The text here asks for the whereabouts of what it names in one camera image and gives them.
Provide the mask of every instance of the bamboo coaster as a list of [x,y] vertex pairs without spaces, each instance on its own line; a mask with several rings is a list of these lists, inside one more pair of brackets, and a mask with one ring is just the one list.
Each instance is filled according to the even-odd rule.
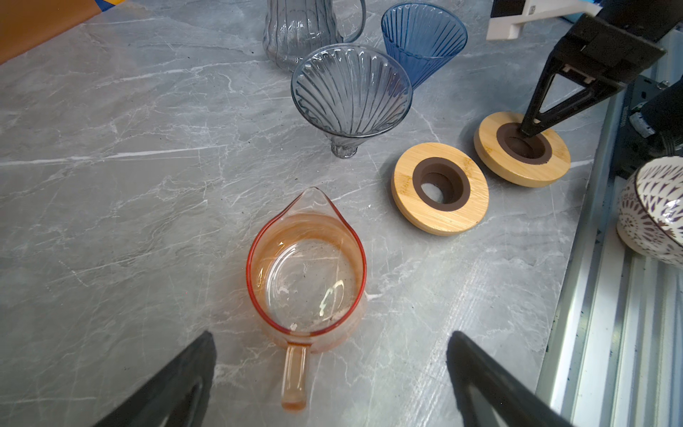
[[474,147],[501,178],[524,187],[545,187],[567,173],[572,158],[553,129],[523,137],[517,131],[523,118],[505,111],[489,115],[474,134]]
[[[436,185],[443,203],[430,199],[422,184]],[[477,225],[488,209],[488,185],[465,153],[441,143],[412,147],[396,163],[391,192],[401,213],[427,233],[451,236]]]

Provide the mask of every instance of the carafe handle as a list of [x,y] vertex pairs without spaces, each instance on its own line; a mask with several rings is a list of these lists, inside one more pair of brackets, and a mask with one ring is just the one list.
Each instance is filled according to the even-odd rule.
[[306,355],[308,346],[289,344],[282,376],[282,407],[287,412],[299,412],[306,408]]
[[355,42],[358,37],[361,36],[361,33],[363,33],[363,30],[365,29],[365,0],[361,0],[361,11],[363,13],[363,19],[361,20],[361,27],[358,28],[358,31],[355,33],[351,34],[348,36],[348,38],[344,38],[344,43],[351,43]]

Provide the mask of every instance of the ceramic bowl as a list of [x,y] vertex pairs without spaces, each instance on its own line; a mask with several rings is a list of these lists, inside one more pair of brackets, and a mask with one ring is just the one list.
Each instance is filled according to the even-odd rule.
[[654,159],[631,175],[617,232],[634,251],[683,267],[683,158]]

